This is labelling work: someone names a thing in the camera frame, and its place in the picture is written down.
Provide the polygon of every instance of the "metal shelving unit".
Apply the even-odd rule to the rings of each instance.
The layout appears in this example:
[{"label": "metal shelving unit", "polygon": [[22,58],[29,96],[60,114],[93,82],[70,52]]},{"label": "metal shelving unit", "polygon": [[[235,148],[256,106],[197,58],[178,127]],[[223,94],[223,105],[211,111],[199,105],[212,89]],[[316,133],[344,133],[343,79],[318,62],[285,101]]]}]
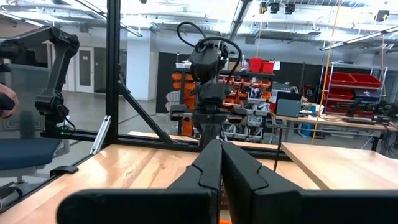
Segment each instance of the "metal shelving unit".
[{"label": "metal shelving unit", "polygon": [[[332,84],[331,80],[333,78],[333,72],[335,71],[335,68],[352,68],[352,69],[363,69],[363,70],[370,70],[370,74],[369,75],[374,75],[375,71],[380,71],[379,73],[379,77],[377,77],[377,79],[382,83],[382,85],[379,88],[375,88],[375,87],[368,87],[368,86],[352,86],[352,85],[337,85],[337,84]],[[360,66],[360,65],[351,65],[351,64],[345,64],[345,63],[338,63],[338,62],[332,62],[330,64],[330,78],[329,78],[329,82],[328,82],[328,89],[327,90],[322,90],[323,87],[323,79],[327,78],[327,74],[325,72],[325,66],[322,67],[322,72],[321,72],[321,79],[319,82],[319,87],[320,87],[320,94],[322,94],[323,92],[326,93],[326,100],[325,100],[325,110],[324,113],[327,113],[327,104],[330,100],[333,101],[339,101],[339,102],[345,102],[345,103],[351,103],[354,102],[354,100],[347,100],[347,99],[337,99],[337,98],[329,98],[329,93],[330,93],[330,89],[331,87],[337,87],[337,88],[347,88],[347,89],[362,89],[362,90],[377,90],[379,92],[379,97],[382,98],[383,96],[385,96],[384,93],[384,82],[386,79],[386,74],[387,74],[387,67],[376,67],[376,66]]]}]

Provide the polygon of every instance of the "concrete floor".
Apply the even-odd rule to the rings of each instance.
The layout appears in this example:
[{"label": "concrete floor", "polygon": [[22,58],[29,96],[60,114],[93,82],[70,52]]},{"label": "concrete floor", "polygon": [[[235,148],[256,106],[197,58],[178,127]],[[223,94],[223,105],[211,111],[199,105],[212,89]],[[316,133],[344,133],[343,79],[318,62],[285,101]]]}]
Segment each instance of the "concrete floor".
[{"label": "concrete floor", "polygon": [[[89,93],[64,93],[65,104],[70,110],[71,121],[77,129],[97,131],[105,116],[105,95]],[[168,121],[162,114],[155,114],[155,101],[140,101],[140,105],[151,115],[152,119],[165,131],[172,133],[175,123]],[[130,131],[152,132],[151,128],[134,111],[132,106],[123,98],[119,97],[119,133],[127,134]],[[315,144],[336,147],[361,148],[368,140],[366,137],[339,138],[334,136],[327,137],[326,140],[316,139]],[[303,138],[298,134],[291,134],[289,142],[309,144],[310,138]],[[41,174],[48,174],[50,170],[58,167],[75,163],[89,154],[92,142],[71,141],[71,151],[69,154],[58,157],[47,165]],[[371,144],[367,144],[364,149],[370,149]],[[0,186],[15,179],[2,178]],[[44,178],[26,177],[28,182],[41,182]]]}]

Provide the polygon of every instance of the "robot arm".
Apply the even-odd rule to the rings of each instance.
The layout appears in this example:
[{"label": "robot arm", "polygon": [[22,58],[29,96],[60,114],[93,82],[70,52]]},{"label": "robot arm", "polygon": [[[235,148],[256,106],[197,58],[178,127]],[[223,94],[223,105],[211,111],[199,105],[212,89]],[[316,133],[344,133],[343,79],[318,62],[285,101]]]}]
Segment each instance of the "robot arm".
[{"label": "robot arm", "polygon": [[0,58],[13,59],[46,40],[54,44],[56,56],[47,87],[37,97],[35,107],[45,116],[45,130],[56,131],[56,124],[63,122],[69,114],[69,110],[63,105],[61,91],[70,59],[80,46],[78,37],[56,27],[43,26],[21,35],[0,39]]}]

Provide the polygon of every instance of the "workbench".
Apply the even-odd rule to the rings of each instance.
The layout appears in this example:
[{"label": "workbench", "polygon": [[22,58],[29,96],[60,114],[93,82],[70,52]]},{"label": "workbench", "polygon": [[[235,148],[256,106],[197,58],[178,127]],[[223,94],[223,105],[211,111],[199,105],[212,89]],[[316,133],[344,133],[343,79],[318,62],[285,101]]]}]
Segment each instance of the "workbench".
[{"label": "workbench", "polygon": [[[76,174],[65,174],[55,179],[0,215],[0,223],[54,224],[58,204],[66,196],[83,189],[165,188],[185,171],[197,155],[193,152],[111,145],[80,164]],[[259,161],[270,169],[274,165],[274,161]],[[318,189],[293,162],[279,162],[277,173],[305,189]],[[221,218],[228,219],[228,213],[223,212]]]},{"label": "workbench", "polygon": [[[271,118],[272,118],[272,123],[276,124],[275,120],[282,120],[286,121],[287,125],[286,127],[280,127],[283,129],[286,129],[284,131],[285,136],[283,142],[288,142],[288,138],[291,135],[291,133],[294,131],[294,125],[295,124],[303,124],[303,123],[310,123],[310,124],[315,124],[318,120],[318,124],[320,125],[329,125],[329,126],[339,126],[339,127],[346,127],[346,128],[355,128],[355,129],[365,129],[365,130],[371,130],[373,133],[369,135],[369,137],[373,138],[373,144],[372,144],[372,150],[376,151],[377,150],[377,144],[379,142],[380,136],[383,131],[392,131],[392,132],[397,132],[398,128],[395,126],[387,126],[387,128],[381,124],[375,124],[375,125],[370,125],[370,124],[356,124],[356,123],[348,123],[345,121],[337,121],[338,119],[341,120],[343,118],[349,118],[347,116],[337,116],[337,115],[326,115],[324,114],[321,117],[313,117],[313,116],[306,116],[306,117],[299,117],[299,118],[292,118],[292,117],[286,117],[286,116],[279,116],[274,113],[269,113]],[[363,119],[366,121],[370,121],[369,118],[356,118],[356,119]],[[381,154],[385,155],[386,154],[386,149],[381,149],[379,151]]]},{"label": "workbench", "polygon": [[398,160],[377,152],[286,142],[281,149],[323,190],[398,189]]}]

